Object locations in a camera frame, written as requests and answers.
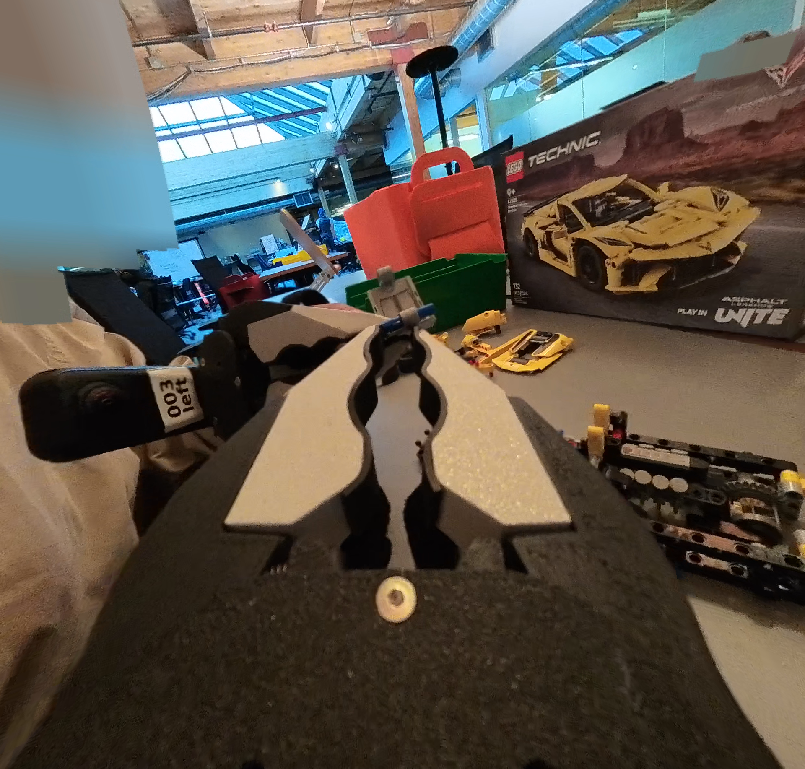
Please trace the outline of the beige clothing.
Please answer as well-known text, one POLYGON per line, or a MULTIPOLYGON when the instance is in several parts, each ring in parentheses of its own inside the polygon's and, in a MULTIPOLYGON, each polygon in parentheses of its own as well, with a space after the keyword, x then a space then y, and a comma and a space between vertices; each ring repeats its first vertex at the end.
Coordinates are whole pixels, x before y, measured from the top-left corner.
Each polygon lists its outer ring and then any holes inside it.
POLYGON ((211 429, 79 462, 32 456, 18 391, 62 367, 144 366, 126 338, 74 301, 58 324, 1 326, 2 767, 46 716, 138 544, 135 508, 171 496, 221 440, 211 429))

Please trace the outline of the dark toy car box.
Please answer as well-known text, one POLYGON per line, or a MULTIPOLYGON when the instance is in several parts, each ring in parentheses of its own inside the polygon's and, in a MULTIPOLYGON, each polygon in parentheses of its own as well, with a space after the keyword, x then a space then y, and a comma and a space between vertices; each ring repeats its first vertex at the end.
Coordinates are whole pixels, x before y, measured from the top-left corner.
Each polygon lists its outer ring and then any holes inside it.
POLYGON ((512 304, 803 335, 803 63, 657 86, 510 153, 512 304))

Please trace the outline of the red storage box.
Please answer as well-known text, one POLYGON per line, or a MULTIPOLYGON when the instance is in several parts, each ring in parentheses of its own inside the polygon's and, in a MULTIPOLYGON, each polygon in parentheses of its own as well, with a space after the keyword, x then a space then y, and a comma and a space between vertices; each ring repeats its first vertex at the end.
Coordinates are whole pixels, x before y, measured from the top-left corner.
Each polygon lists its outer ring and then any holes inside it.
POLYGON ((410 180, 372 192, 345 221, 370 279, 459 254, 505 251, 492 168, 476 169, 461 148, 427 152, 410 180))

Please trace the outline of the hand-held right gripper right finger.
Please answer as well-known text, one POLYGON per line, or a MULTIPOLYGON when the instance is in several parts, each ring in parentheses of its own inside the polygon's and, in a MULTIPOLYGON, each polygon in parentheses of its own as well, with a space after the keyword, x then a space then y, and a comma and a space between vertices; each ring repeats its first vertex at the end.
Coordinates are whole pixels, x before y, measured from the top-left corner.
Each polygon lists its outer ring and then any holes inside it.
POLYGON ((571 513, 502 389, 429 333, 411 334, 421 482, 403 511, 418 569, 455 569, 478 541, 567 533, 571 513))

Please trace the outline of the silver ventilation duct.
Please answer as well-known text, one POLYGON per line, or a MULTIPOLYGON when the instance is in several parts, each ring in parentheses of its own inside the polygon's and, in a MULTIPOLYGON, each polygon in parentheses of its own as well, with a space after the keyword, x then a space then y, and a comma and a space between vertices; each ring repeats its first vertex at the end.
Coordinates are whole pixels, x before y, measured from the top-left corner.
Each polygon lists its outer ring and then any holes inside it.
POLYGON ((453 32, 449 44, 464 56, 515 0, 476 0, 453 32))

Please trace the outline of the black disc stand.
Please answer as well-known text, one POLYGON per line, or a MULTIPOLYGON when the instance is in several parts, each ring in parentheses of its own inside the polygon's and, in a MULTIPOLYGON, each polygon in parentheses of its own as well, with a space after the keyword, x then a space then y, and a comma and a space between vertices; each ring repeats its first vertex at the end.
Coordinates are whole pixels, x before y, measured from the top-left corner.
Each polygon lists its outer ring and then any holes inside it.
POLYGON ((411 80, 429 78, 436 104, 441 148, 448 147, 447 125, 439 87, 439 74, 456 64, 458 50, 452 45, 440 45, 414 56, 405 66, 405 73, 411 80))

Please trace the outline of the grey desk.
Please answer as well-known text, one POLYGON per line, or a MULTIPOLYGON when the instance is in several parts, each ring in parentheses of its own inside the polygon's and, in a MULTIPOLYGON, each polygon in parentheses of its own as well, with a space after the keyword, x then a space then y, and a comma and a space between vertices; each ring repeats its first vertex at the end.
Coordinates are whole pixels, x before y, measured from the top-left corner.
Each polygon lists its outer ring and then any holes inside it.
MULTIPOLYGON (((739 449, 803 468, 803 345, 509 308, 497 345, 527 329, 573 338, 545 372, 496 372, 565 435, 583 436, 595 403, 629 414, 629 431, 739 449)), ((681 573, 710 653, 732 694, 784 767, 803 767, 803 607, 681 573)))

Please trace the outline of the grey curved brick panel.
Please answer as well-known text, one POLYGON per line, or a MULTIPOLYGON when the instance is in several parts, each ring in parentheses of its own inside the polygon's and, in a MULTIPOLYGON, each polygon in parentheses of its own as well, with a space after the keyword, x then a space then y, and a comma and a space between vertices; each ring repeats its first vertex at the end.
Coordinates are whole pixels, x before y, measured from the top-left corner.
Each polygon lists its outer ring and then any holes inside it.
POLYGON ((415 370, 413 330, 430 330, 436 323, 436 308, 425 303, 409 276, 397 277, 390 267, 377 271, 377 288, 368 292, 374 314, 385 317, 380 323, 383 344, 382 364, 376 383, 389 386, 415 370))

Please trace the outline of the red chair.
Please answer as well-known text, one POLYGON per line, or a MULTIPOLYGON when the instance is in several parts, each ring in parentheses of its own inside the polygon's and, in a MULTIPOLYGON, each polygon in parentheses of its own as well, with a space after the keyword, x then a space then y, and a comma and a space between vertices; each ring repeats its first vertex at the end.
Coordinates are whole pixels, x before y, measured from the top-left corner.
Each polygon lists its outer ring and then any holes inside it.
POLYGON ((224 313, 228 313, 238 305, 264 301, 270 296, 267 285, 257 274, 230 275, 226 277, 217 294, 224 313))

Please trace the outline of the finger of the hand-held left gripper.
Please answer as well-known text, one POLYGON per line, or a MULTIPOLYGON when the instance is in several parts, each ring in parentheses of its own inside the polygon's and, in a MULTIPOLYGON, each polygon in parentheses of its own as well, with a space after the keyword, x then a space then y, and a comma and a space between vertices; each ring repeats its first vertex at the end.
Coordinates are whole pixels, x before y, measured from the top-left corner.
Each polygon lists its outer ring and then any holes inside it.
POLYGON ((250 322, 247 341, 260 362, 279 362, 283 353, 304 343, 304 319, 300 315, 274 315, 250 322))
POLYGON ((387 320, 340 304, 294 305, 289 314, 289 343, 317 343, 325 338, 348 340, 387 320))

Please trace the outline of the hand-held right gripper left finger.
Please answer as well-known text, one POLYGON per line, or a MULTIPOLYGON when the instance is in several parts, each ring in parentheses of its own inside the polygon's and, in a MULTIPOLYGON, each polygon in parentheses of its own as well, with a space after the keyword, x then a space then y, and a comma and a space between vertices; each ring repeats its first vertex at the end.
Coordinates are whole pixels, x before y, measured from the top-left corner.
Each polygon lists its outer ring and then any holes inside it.
POLYGON ((388 566, 390 504, 367 431, 384 345, 381 326, 366 328, 287 392, 226 529, 314 540, 347 569, 388 566))

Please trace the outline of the green storage bin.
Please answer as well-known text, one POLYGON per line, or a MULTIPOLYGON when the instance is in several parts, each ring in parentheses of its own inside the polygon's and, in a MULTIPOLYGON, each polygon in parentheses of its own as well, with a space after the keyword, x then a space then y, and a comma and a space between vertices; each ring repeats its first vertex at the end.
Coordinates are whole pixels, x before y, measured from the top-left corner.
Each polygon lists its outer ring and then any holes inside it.
POLYGON ((505 254, 457 254, 396 272, 410 277, 425 304, 434 304, 433 333, 462 326, 470 317, 507 307, 505 254))

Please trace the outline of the yellow toy car roof panel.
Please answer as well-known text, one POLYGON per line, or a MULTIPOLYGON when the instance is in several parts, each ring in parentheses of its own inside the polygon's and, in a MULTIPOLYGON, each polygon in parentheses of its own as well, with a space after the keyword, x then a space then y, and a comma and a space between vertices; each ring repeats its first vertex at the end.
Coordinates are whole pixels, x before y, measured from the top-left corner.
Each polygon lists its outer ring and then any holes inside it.
POLYGON ((494 347, 481 361, 510 374, 538 374, 569 352, 574 340, 562 333, 526 330, 494 347))

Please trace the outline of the brick-built toy car chassis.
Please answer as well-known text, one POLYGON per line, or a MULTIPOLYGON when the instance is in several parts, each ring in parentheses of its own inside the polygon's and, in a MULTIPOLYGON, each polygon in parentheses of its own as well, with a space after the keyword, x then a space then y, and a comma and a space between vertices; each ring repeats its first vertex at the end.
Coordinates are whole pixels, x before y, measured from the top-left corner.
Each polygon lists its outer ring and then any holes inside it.
POLYGON ((643 518, 678 572, 804 604, 803 471, 794 462, 629 430, 597 403, 565 437, 643 518))

